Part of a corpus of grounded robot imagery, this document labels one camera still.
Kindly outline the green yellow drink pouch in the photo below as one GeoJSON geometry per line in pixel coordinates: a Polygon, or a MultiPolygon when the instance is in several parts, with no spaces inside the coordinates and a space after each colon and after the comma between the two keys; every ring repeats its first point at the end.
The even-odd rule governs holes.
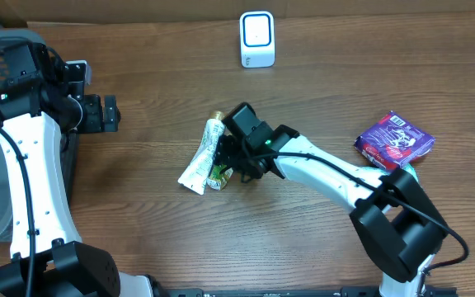
{"type": "Polygon", "coordinates": [[[206,180],[206,184],[216,191],[221,191],[228,184],[232,174],[233,169],[231,167],[227,168],[224,164],[214,165],[206,180]]]}

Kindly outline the white tube gold cap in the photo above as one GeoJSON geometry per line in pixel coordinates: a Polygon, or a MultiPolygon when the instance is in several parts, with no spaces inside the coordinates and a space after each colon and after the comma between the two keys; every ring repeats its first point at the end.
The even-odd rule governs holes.
{"type": "Polygon", "coordinates": [[[178,183],[193,192],[203,195],[205,192],[206,179],[211,173],[214,164],[214,155],[217,150],[220,136],[225,131],[222,122],[224,113],[213,111],[205,123],[204,132],[194,157],[186,170],[181,174],[178,183]]]}

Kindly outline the purple square packet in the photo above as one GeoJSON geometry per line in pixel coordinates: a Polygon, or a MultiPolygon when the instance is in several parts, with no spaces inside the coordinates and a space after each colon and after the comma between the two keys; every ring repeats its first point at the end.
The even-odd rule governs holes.
{"type": "Polygon", "coordinates": [[[424,157],[434,144],[434,136],[395,111],[390,111],[359,135],[354,146],[373,165],[385,171],[393,171],[397,167],[405,168],[424,157]]]}

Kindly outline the teal snack packet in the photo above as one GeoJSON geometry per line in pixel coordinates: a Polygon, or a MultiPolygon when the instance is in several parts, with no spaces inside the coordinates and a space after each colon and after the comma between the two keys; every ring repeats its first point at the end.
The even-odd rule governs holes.
{"type": "Polygon", "coordinates": [[[410,173],[410,174],[414,177],[414,179],[415,179],[417,182],[419,181],[419,178],[418,178],[418,176],[417,176],[416,170],[415,170],[415,168],[414,168],[410,163],[406,164],[402,169],[403,169],[404,171],[410,173]]]}

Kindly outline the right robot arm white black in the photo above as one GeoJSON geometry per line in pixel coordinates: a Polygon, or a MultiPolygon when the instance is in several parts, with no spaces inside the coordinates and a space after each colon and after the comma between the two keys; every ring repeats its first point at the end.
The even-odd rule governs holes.
{"type": "Polygon", "coordinates": [[[241,103],[223,119],[216,160],[242,182],[268,172],[308,186],[349,215],[366,254],[383,273],[382,296],[427,296],[426,277],[447,237],[447,224],[406,169],[357,167],[314,145],[286,125],[272,129],[241,103]]]}

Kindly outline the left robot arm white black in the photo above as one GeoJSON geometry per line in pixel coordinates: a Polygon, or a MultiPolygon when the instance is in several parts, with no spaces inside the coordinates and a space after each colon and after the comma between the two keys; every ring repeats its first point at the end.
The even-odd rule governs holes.
{"type": "Polygon", "coordinates": [[[61,168],[65,134],[115,132],[113,96],[87,95],[91,70],[29,40],[0,49],[8,67],[0,88],[0,145],[9,180],[11,261],[0,266],[5,296],[153,297],[149,276],[119,271],[105,250],[82,242],[61,168]]]}

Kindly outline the white barcode scanner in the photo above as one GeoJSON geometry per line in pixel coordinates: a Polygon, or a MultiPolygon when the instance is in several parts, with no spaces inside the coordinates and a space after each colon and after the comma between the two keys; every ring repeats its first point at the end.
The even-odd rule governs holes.
{"type": "Polygon", "coordinates": [[[244,12],[239,19],[244,68],[269,68],[275,63],[275,23],[268,11],[244,12]]]}

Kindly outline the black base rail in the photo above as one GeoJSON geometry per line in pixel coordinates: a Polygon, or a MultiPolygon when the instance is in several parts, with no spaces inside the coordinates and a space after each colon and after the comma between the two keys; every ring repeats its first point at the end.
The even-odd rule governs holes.
{"type": "Polygon", "coordinates": [[[379,297],[377,286],[347,286],[337,290],[163,290],[156,296],[169,297],[379,297]]]}

